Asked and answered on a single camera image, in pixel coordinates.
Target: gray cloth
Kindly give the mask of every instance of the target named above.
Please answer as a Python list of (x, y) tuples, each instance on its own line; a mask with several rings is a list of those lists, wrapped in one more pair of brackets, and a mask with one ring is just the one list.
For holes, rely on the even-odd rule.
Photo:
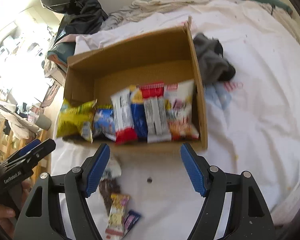
[(203, 84), (229, 81), (235, 69), (223, 58), (223, 48), (218, 40), (210, 40), (203, 33), (193, 39)]

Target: bed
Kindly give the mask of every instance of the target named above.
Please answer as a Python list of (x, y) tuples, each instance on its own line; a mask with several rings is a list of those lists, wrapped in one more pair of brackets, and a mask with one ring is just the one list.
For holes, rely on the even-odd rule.
[[(198, 154), (224, 172), (250, 171), (274, 224), (286, 225), (300, 208), (300, 40), (272, 14), (271, 7), (249, 0), (207, 0), (77, 36), (75, 53), (181, 25), (189, 17), (193, 37), (202, 32), (219, 39), (236, 75), (230, 82), (205, 86), (208, 150)], [(51, 175), (80, 166), (96, 151), (59, 138), (56, 144)], [(129, 208), (143, 215), (125, 238), (186, 239), (204, 199), (193, 190), (180, 156), (169, 152), (114, 156), (122, 168), (118, 182), (131, 195)], [(87, 202), (105, 239), (103, 199), (97, 191)], [(67, 236), (74, 239), (64, 196), (60, 203)], [(215, 239), (223, 236), (230, 203), (231, 195), (226, 195)]]

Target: yellow snack bag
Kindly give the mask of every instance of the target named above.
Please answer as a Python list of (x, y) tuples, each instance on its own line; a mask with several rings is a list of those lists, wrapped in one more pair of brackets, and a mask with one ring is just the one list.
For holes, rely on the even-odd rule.
[(64, 99), (58, 119), (57, 138), (80, 134), (85, 140), (92, 142), (93, 117), (97, 100), (71, 107)]

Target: blue gripper pad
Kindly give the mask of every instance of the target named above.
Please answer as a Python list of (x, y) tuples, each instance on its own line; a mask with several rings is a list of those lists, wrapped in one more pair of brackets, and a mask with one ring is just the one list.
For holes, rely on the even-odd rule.
[(188, 176), (191, 180), (194, 190), (200, 193), (202, 197), (204, 197), (207, 192), (207, 189), (205, 188), (203, 182), (204, 176), (200, 171), (200, 168), (198, 167), (197, 163), (195, 162), (194, 157), (192, 156), (191, 152), (185, 144), (181, 146), (180, 154), (183, 165), (187, 170)]
[(18, 155), (22, 157), (25, 155), (27, 152), (31, 151), (33, 148), (37, 147), (41, 141), (39, 139), (33, 140), (31, 143), (27, 144), (24, 146), (22, 149), (18, 150)]
[(102, 174), (110, 159), (110, 148), (106, 144), (101, 144), (87, 168), (82, 173), (82, 181), (85, 184), (85, 197), (88, 198), (97, 190)]

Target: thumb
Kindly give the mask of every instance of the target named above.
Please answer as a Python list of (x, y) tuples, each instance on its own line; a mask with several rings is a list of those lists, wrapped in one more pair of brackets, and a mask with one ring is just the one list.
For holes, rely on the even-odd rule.
[(0, 204), (0, 219), (15, 217), (15, 212), (12, 208)]

